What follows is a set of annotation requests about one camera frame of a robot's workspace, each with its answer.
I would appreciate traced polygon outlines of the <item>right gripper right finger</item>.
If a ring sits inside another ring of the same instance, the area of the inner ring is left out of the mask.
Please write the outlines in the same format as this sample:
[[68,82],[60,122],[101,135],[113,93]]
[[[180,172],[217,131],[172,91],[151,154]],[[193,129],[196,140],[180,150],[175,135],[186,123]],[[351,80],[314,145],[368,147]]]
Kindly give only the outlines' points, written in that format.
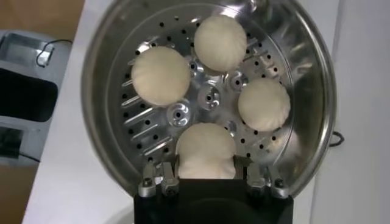
[[261,166],[250,158],[235,155],[235,180],[244,180],[250,195],[262,197],[270,194],[274,198],[288,198],[289,187],[276,166]]

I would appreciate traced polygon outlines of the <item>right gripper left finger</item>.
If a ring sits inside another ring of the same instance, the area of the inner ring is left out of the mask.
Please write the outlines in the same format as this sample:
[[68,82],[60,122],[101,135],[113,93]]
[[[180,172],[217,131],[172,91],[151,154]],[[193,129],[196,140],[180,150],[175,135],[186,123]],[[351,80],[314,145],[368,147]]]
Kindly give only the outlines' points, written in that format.
[[157,194],[174,197],[179,193],[179,155],[164,161],[159,167],[148,161],[143,169],[143,176],[138,185],[141,198],[152,198]]

